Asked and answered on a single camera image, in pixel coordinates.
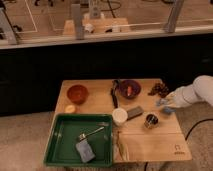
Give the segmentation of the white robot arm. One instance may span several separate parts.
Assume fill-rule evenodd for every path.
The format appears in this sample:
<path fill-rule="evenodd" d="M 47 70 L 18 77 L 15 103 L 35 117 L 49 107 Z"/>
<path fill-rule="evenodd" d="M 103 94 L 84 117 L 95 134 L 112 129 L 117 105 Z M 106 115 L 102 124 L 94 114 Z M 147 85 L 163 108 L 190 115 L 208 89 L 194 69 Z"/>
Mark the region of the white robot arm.
<path fill-rule="evenodd" d="M 181 86 L 166 96 L 167 106 L 184 108 L 198 102 L 207 102 L 213 106 L 213 76 L 201 75 L 193 83 Z"/>

